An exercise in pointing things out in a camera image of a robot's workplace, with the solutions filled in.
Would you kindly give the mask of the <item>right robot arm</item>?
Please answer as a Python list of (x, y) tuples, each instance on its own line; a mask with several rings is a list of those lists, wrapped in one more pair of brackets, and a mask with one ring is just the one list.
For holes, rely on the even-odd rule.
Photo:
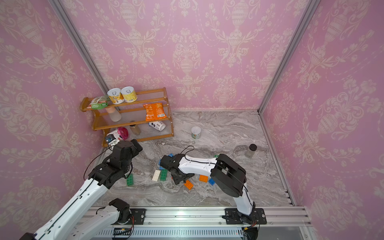
[(248, 194), (246, 170), (224, 154), (217, 158), (194, 158), (185, 154), (163, 156), (160, 166), (171, 173), (175, 185), (186, 183), (194, 175), (210, 177), (236, 203), (235, 210), (222, 216), (228, 224), (257, 224), (255, 204)]

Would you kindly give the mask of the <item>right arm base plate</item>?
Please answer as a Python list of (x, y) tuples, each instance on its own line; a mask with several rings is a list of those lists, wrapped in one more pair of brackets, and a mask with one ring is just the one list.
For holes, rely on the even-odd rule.
[(226, 220), (227, 225), (255, 226), (267, 224), (266, 214), (262, 208), (253, 208), (250, 215), (242, 214), (236, 208), (227, 208), (222, 218)]

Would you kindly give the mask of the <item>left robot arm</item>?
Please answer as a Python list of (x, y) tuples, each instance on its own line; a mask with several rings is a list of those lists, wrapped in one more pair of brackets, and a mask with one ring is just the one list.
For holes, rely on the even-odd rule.
[(143, 150), (137, 140), (120, 141), (89, 174), (77, 193), (35, 233), (23, 240), (90, 240), (112, 224), (134, 223), (130, 205), (115, 199), (91, 219), (78, 224), (89, 208), (132, 169), (132, 159)]

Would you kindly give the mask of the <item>blue lego brick front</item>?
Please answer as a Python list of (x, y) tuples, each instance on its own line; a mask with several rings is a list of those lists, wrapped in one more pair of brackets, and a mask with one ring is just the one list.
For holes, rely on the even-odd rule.
[(213, 179), (209, 179), (208, 183), (213, 186), (215, 184), (215, 181)]

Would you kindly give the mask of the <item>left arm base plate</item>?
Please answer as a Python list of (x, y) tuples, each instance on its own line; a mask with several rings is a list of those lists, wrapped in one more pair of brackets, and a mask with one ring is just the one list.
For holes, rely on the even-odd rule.
[(146, 217), (146, 209), (133, 208), (120, 212), (117, 223), (119, 225), (143, 225)]

